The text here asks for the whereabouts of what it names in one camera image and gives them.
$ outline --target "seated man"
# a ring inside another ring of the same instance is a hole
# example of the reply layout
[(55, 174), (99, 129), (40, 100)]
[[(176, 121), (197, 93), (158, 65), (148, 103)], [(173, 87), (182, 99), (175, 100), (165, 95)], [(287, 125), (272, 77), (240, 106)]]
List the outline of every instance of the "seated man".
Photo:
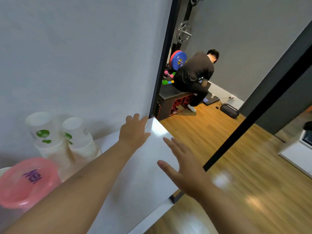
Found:
[(203, 51), (199, 51), (181, 66), (174, 75), (174, 87), (183, 92), (197, 94), (188, 105), (188, 108), (192, 112), (196, 112), (194, 107), (198, 106), (208, 94), (208, 87), (206, 88), (206, 86), (214, 72), (213, 63), (215, 63), (218, 58), (219, 52), (215, 49), (209, 50), (207, 54)]

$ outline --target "black pants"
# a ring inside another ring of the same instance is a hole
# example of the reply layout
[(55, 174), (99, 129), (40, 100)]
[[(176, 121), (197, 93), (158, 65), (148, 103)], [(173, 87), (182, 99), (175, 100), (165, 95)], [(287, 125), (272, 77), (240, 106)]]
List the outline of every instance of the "black pants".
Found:
[(190, 105), (192, 107), (198, 106), (198, 104), (200, 104), (200, 102), (203, 101), (203, 99), (208, 94), (209, 86), (206, 86), (204, 88), (203, 86), (201, 86), (200, 83), (197, 83), (197, 82), (191, 85), (187, 85), (180, 79), (179, 76), (178, 77), (174, 76), (173, 80), (174, 80), (174, 87), (176, 87), (178, 90), (182, 92), (192, 92), (192, 93), (197, 94), (195, 98), (192, 100), (192, 102), (190, 102)]

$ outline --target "metal weight plate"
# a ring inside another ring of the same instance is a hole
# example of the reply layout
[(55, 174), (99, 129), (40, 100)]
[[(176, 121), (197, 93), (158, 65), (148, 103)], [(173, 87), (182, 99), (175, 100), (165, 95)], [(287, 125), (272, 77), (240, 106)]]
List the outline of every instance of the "metal weight plate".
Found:
[(180, 50), (177, 50), (177, 51), (175, 51), (175, 52), (171, 55), (171, 57), (170, 57), (170, 59), (169, 59), (169, 66), (172, 67), (172, 65), (171, 65), (172, 59), (174, 58), (174, 55), (176, 55), (178, 52), (181, 52), (181, 51), (180, 51)]
[(185, 52), (178, 52), (174, 55), (171, 65), (174, 70), (178, 70), (181, 66), (184, 65), (186, 61), (186, 53)]
[(199, 0), (190, 0), (191, 5), (194, 7), (198, 4)]
[(192, 29), (189, 22), (186, 20), (182, 24), (180, 24), (177, 30), (177, 41), (179, 43), (183, 43), (192, 36)]

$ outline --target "person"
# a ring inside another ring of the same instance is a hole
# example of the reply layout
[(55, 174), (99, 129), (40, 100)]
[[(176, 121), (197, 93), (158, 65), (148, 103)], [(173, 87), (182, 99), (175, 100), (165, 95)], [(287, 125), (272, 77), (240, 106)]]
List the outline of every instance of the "person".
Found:
[[(119, 173), (150, 136), (144, 132), (147, 120), (139, 120), (139, 114), (127, 116), (116, 144), (59, 185), (4, 233), (87, 233)], [(163, 140), (177, 157), (180, 169), (177, 172), (165, 161), (158, 161), (158, 166), (181, 191), (201, 204), (219, 234), (259, 233), (213, 185), (188, 147), (177, 139)]]
[(196, 112), (194, 107), (207, 96), (208, 81), (214, 72), (213, 64), (219, 59), (219, 52), (211, 49), (206, 53), (198, 51), (191, 59), (181, 66), (174, 75), (174, 87), (182, 92), (192, 92), (197, 95), (188, 104), (192, 112)]

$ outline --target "man's foot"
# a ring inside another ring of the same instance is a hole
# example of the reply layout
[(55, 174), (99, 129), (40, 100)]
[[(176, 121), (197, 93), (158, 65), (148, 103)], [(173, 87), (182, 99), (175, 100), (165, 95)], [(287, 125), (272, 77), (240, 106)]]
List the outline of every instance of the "man's foot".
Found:
[(196, 109), (194, 107), (192, 107), (191, 105), (188, 104), (188, 108), (192, 111), (192, 112), (196, 112)]

